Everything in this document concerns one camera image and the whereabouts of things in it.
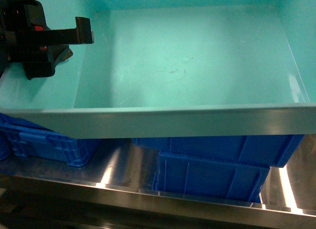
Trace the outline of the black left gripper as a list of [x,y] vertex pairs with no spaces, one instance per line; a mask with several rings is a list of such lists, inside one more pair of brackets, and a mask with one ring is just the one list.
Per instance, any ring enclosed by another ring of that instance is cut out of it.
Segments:
[[51,30],[37,0],[0,0],[0,71],[21,63],[28,80],[52,77],[69,59],[69,44],[93,44],[90,19],[76,17],[76,27]]

